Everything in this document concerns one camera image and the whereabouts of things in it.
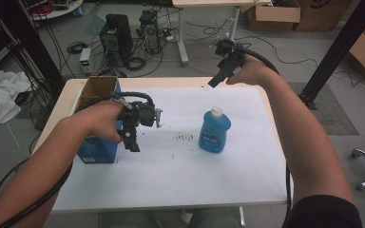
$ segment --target white table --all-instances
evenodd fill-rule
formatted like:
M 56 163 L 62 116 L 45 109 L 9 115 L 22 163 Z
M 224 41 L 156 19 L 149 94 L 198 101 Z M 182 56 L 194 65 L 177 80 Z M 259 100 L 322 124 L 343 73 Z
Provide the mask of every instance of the white table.
M 179 48 L 182 66 L 188 64 L 188 55 L 186 54 L 185 44 L 183 42 L 183 9 L 187 7 L 212 7 L 212 6 L 234 6 L 233 10 L 233 23 L 230 27 L 229 39 L 234 40 L 236 32 L 237 22 L 239 20 L 240 6 L 249 7 L 255 5 L 266 5 L 271 0 L 173 0 L 173 5 L 179 8 L 179 35 L 177 39 L 177 45 Z
M 146 92 L 163 109 L 163 126 L 139 126 L 137 142 L 142 151 L 132 153 L 120 144 L 115 163 L 84 164 L 75 157 L 52 211 L 285 203 L 285 159 L 264 91 L 257 86 L 202 87 L 209 80 L 120 79 L 122 91 Z M 85 82 L 67 82 L 37 147 L 69 114 Z M 216 155 L 198 146 L 202 115 L 211 105 L 221 105 L 232 121 L 227 144 Z

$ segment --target desktop computer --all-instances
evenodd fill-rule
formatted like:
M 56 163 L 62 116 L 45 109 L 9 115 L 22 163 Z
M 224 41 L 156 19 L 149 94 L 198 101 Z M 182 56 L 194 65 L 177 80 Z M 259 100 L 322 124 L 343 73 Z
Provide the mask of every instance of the desktop computer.
M 116 67 L 124 67 L 133 48 L 128 17 L 122 14 L 106 15 L 106 23 L 99 33 L 107 62 Z
M 157 11 L 154 9 L 143 10 L 139 21 L 141 22 L 140 33 L 144 39 L 144 51 L 148 54 L 160 53 L 161 46 Z

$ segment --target black pole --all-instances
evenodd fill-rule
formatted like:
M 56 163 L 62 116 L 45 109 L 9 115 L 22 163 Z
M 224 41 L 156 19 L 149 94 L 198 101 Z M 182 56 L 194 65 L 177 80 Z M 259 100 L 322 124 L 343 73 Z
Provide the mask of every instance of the black pole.
M 0 19 L 27 51 L 48 85 L 52 99 L 56 100 L 65 81 L 20 4 L 18 0 L 0 0 Z
M 365 0 L 361 0 L 337 38 L 334 40 L 312 78 L 298 95 L 310 106 L 319 91 L 334 73 L 342 58 L 348 53 L 365 29 Z

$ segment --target towel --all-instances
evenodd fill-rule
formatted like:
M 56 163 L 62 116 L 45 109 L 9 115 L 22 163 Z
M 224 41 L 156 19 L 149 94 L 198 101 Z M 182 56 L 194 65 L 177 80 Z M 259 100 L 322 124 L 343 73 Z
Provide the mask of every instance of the towel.
M 24 72 L 0 71 L 0 124 L 15 117 L 21 108 L 14 102 L 17 94 L 30 89 L 31 84 Z

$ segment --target sleeve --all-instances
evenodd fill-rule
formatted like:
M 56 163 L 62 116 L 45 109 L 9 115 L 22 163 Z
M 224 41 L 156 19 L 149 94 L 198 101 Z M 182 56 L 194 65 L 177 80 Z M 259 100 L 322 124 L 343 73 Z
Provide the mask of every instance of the sleeve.
M 357 208 L 349 201 L 317 195 L 295 204 L 283 226 L 285 228 L 361 228 Z

